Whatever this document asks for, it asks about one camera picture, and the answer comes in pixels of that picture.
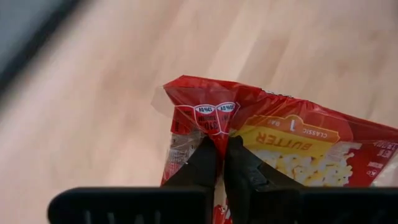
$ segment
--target blurred background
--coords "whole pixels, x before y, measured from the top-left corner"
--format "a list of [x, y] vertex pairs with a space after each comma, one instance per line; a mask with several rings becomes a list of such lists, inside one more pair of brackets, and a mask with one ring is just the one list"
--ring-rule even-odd
[[[171, 117], [151, 102], [184, 74], [398, 128], [395, 0], [42, 0], [7, 13], [12, 2], [0, 3], [1, 223], [45, 223], [76, 186], [159, 185]], [[36, 21], [55, 32], [27, 33]]]

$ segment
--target red packaging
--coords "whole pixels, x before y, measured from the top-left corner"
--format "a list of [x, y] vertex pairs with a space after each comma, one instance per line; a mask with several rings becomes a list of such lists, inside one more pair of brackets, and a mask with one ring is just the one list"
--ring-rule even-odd
[[164, 90], [175, 105], [173, 138], [195, 143], [180, 147], [178, 162], [170, 151], [163, 181], [203, 134], [214, 140], [220, 160], [228, 136], [241, 135], [255, 155], [309, 186], [369, 186], [398, 147], [397, 129], [254, 86], [182, 76]]

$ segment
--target plastic wrapper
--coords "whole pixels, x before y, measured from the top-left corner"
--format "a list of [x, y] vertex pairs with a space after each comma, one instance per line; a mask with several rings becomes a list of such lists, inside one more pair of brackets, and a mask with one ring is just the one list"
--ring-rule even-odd
[[[163, 182], [204, 135], [217, 146], [220, 170], [228, 136], [240, 135], [257, 157], [307, 186], [370, 186], [398, 147], [397, 129], [254, 86], [182, 76], [163, 88], [174, 104]], [[217, 194], [214, 216], [227, 220], [225, 197]]]

